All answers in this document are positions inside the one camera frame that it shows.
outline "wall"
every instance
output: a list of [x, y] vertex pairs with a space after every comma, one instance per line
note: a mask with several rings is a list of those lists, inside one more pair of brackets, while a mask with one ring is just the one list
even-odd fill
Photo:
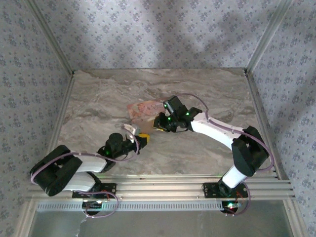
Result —
[[316, 236], [316, 3], [295, 0], [253, 76], [274, 146]]
[[11, 236], [69, 75], [19, 0], [0, 1], [0, 236]]
[[73, 69], [246, 67], [279, 0], [36, 0]]

